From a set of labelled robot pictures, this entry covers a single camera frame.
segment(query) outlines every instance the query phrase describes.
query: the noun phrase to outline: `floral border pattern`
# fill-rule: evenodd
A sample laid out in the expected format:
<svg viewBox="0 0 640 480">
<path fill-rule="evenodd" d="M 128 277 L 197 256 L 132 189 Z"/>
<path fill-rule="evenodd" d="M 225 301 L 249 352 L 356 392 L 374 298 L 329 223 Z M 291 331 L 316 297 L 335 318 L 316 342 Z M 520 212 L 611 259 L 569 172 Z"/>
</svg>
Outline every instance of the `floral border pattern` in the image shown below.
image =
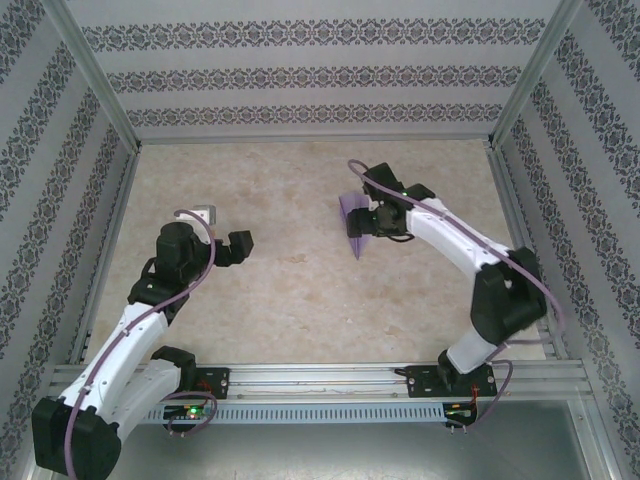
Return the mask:
<svg viewBox="0 0 640 480">
<path fill-rule="evenodd" d="M 498 104 L 277 105 L 128 110 L 134 127 L 352 122 L 493 122 Z"/>
<path fill-rule="evenodd" d="M 57 48 L 29 99 L 24 115 L 18 119 L 0 157 L 0 222 L 9 209 L 11 197 L 20 185 L 25 167 L 31 163 L 35 147 L 58 105 L 76 63 L 63 42 Z"/>
<path fill-rule="evenodd" d="M 100 146 L 100 153 L 96 158 L 89 182 L 82 196 L 73 227 L 69 232 L 66 248 L 51 286 L 51 293 L 46 300 L 46 307 L 42 311 L 42 318 L 37 323 L 37 332 L 29 348 L 18 388 L 13 394 L 14 400 L 9 407 L 8 419 L 2 426 L 0 478 L 11 478 L 11 471 L 17 462 L 17 455 L 22 446 L 22 437 L 30 425 L 30 413 L 38 400 L 37 393 L 42 386 L 42 376 L 45 373 L 45 366 L 49 360 L 50 350 L 53 348 L 60 322 L 66 318 L 66 301 L 119 143 L 118 134 L 115 128 L 110 125 Z"/>
<path fill-rule="evenodd" d="M 110 73 L 116 93 L 347 87 L 513 87 L 522 69 L 499 66 L 276 67 Z"/>
<path fill-rule="evenodd" d="M 613 420 L 617 424 L 619 437 L 625 445 L 625 453 L 629 456 L 631 470 L 635 475 L 640 476 L 640 425 L 638 424 L 638 414 L 633 411 L 633 400 L 626 391 L 626 383 L 621 378 L 622 373 L 620 365 L 616 362 L 613 345 L 603 331 L 600 314 L 595 307 L 589 286 L 576 259 L 576 253 L 562 219 L 562 214 L 553 198 L 551 187 L 542 169 L 533 140 L 521 116 L 518 117 L 511 129 L 511 136 L 522 158 L 527 177 L 535 195 L 535 201 L 538 204 L 547 229 L 546 234 L 554 247 L 558 266 L 562 270 L 563 280 L 573 303 L 576 321 L 583 330 L 583 335 L 586 339 L 585 344 L 592 355 L 592 361 L 602 382 L 603 393 L 606 395 L 607 404 L 613 413 Z M 504 150 L 503 155 L 505 159 L 508 158 Z M 507 161 L 506 164 L 511 182 L 515 187 L 517 184 L 514 181 L 509 162 Z M 525 208 L 520 196 L 517 195 L 517 198 L 520 203 L 520 209 L 524 213 Z M 533 241 L 533 231 L 528 222 L 527 230 Z"/>
<path fill-rule="evenodd" d="M 14 0 L 2 14 L 0 22 L 0 85 L 16 64 L 22 49 L 31 40 L 36 27 L 45 17 L 38 0 Z"/>
<path fill-rule="evenodd" d="M 555 57 L 640 218 L 640 149 L 572 33 L 560 41 Z"/>
<path fill-rule="evenodd" d="M 609 38 L 629 64 L 629 70 L 640 82 L 640 15 L 629 0 L 587 0 Z"/>
<path fill-rule="evenodd" d="M 0 360 L 4 358 L 4 349 L 9 345 L 15 322 L 20 318 L 25 294 L 31 288 L 31 280 L 40 264 L 40 255 L 44 253 L 44 247 L 49 241 L 67 187 L 99 109 L 100 103 L 89 88 L 80 102 L 67 138 L 38 200 L 33 220 L 27 226 L 23 243 L 12 262 L 13 269 L 7 274 L 0 289 Z"/>
<path fill-rule="evenodd" d="M 94 52 L 302 45 L 533 45 L 545 21 L 488 19 L 344 19 L 154 23 L 82 29 Z"/>
<path fill-rule="evenodd" d="M 582 163 L 580 152 L 574 146 L 567 125 L 545 82 L 541 81 L 536 85 L 531 93 L 531 100 L 558 155 L 573 198 L 591 235 L 591 242 L 600 257 L 600 264 L 611 284 L 611 291 L 616 294 L 616 302 L 622 310 L 629 333 L 636 339 L 636 348 L 640 349 L 640 286 L 631 273 L 629 260 L 618 243 L 613 225 L 592 185 L 589 172 Z"/>
</svg>

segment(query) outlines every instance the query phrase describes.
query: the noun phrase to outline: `metal frame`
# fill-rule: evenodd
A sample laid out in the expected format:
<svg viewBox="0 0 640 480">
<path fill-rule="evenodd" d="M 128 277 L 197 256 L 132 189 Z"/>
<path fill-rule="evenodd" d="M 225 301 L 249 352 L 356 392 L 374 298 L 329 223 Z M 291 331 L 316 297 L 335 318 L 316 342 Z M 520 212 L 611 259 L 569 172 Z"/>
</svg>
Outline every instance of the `metal frame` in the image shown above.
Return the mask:
<svg viewBox="0 0 640 480">
<path fill-rule="evenodd" d="M 89 84 L 98 95 L 118 133 L 124 139 L 129 150 L 134 155 L 137 154 L 140 141 L 66 3 L 64 0 L 43 0 L 43 5 L 76 58 Z M 497 147 L 508 134 L 553 50 L 575 16 L 579 5 L 580 0 L 561 0 L 559 2 L 536 51 L 507 101 L 493 134 L 482 138 L 515 246 L 530 244 L 530 239 L 522 213 L 517 207 L 513 185 L 506 172 L 504 159 Z M 149 139 L 144 144 L 456 140 L 480 137 L 478 135 L 442 134 L 238 136 Z M 97 313 L 98 301 L 106 281 L 117 234 L 134 180 L 137 160 L 136 155 L 127 173 L 128 178 L 123 192 L 118 199 L 117 213 L 107 239 L 108 245 L 105 249 L 105 255 L 100 259 L 98 265 L 96 286 L 91 292 L 87 315 L 83 318 L 77 337 L 77 345 L 74 346 L 73 362 L 80 361 L 87 334 Z M 553 330 L 554 326 L 555 319 L 552 317 L 539 322 L 539 330 L 543 334 Z M 622 478 L 582 361 L 566 360 L 567 353 L 561 342 L 554 342 L 553 345 L 546 346 L 545 354 L 547 360 L 514 362 L 513 379 L 502 401 L 555 400 L 567 402 L 591 477 L 599 480 Z M 312 423 L 442 421 L 442 404 L 444 402 L 468 400 L 468 398 L 409 398 L 405 379 L 393 372 L 395 368 L 405 367 L 404 363 L 224 366 L 231 368 L 231 377 L 228 399 L 220 402 L 221 413 L 217 420 L 221 423 L 309 423 L 311 419 L 308 414 L 313 416 Z M 501 365 L 496 365 L 494 368 L 496 382 L 501 384 L 504 381 L 506 370 Z M 48 395 L 57 397 L 82 369 L 83 366 L 80 365 L 56 367 Z M 488 398 L 479 399 L 481 402 L 489 400 Z M 155 409 L 150 412 L 143 423 L 159 422 L 158 410 Z M 22 478 L 44 480 L 53 477 L 52 472 L 36 467 L 33 452 L 30 452 L 28 462 Z"/>
<path fill-rule="evenodd" d="M 591 478 L 622 478 L 582 361 L 513 363 L 513 377 L 503 401 L 566 401 Z M 221 424 L 245 425 L 443 422 L 443 402 L 468 400 L 409 398 L 405 378 L 394 373 L 394 369 L 405 366 L 404 363 L 226 365 L 231 369 L 228 398 L 219 402 L 216 420 Z M 57 366 L 47 394 L 56 398 L 83 369 L 81 365 Z M 498 385 L 504 381 L 506 372 L 505 366 L 494 366 Z M 162 406 L 152 410 L 142 423 L 163 423 Z M 32 463 L 23 478 L 51 478 L 46 474 L 33 468 Z"/>
</svg>

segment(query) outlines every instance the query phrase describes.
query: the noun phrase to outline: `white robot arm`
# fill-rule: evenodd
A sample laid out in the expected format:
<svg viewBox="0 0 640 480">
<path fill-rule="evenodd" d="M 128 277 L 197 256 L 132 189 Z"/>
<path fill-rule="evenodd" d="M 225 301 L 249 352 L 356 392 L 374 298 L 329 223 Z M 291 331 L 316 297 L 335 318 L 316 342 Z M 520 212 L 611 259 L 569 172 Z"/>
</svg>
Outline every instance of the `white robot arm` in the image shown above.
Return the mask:
<svg viewBox="0 0 640 480">
<path fill-rule="evenodd" d="M 195 221 L 192 214 L 203 221 Z M 57 400 L 38 402 L 32 429 L 39 466 L 72 476 L 66 456 L 77 478 L 105 479 L 144 415 L 174 392 L 196 390 L 195 356 L 183 350 L 162 347 L 141 373 L 136 375 L 135 370 L 211 262 L 227 267 L 249 256 L 253 248 L 249 231 L 230 233 L 229 246 L 215 240 L 212 249 L 205 226 L 213 223 L 213 215 L 213 207 L 195 207 L 162 227 L 156 257 L 143 268 L 129 305 L 95 359 Z M 70 446 L 65 446 L 65 439 L 70 439 Z"/>
<path fill-rule="evenodd" d="M 428 188 L 420 184 L 405 188 L 386 163 L 368 168 L 363 177 L 394 195 L 365 182 L 364 193 L 378 206 L 345 212 L 351 239 L 362 235 L 421 238 L 474 282 L 472 326 L 438 359 L 440 377 L 448 387 L 485 363 L 512 335 L 546 314 L 543 293 L 508 264 L 515 263 L 539 279 L 538 265 L 529 249 L 512 251 L 480 234 L 451 213 Z"/>
</svg>

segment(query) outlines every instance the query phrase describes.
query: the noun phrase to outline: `beige floor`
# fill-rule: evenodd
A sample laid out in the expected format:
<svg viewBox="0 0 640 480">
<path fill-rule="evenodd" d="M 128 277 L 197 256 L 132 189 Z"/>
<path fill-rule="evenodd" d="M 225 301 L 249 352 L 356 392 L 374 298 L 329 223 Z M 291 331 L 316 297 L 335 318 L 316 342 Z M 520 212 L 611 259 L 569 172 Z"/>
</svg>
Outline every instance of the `beige floor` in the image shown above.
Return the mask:
<svg viewBox="0 0 640 480">
<path fill-rule="evenodd" d="M 172 212 L 214 204 L 216 234 L 249 229 L 255 248 L 244 264 L 215 269 L 159 344 L 203 363 L 435 360 L 470 325 L 471 285 L 420 240 L 374 239 L 355 260 L 338 206 L 338 195 L 360 188 L 349 158 L 389 162 L 405 185 L 424 183 L 510 243 L 479 140 L 146 146 L 87 359 L 119 320 Z M 507 355 L 544 358 L 540 347 Z"/>
</svg>

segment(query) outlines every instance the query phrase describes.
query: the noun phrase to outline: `purple triangular block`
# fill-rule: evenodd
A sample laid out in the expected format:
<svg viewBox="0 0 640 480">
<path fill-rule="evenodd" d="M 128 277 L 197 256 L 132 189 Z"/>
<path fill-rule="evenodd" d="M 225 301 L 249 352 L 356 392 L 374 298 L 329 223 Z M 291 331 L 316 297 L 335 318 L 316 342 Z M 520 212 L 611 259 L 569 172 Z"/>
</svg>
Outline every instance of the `purple triangular block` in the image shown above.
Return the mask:
<svg viewBox="0 0 640 480">
<path fill-rule="evenodd" d="M 347 215 L 356 208 L 368 208 L 369 197 L 359 192 L 349 192 L 340 195 L 340 215 L 342 216 L 342 222 L 347 227 Z M 365 245 L 371 238 L 371 235 L 363 235 L 360 238 L 349 238 L 351 244 L 351 250 L 356 257 L 356 260 L 360 259 L 360 254 L 364 250 Z"/>
</svg>

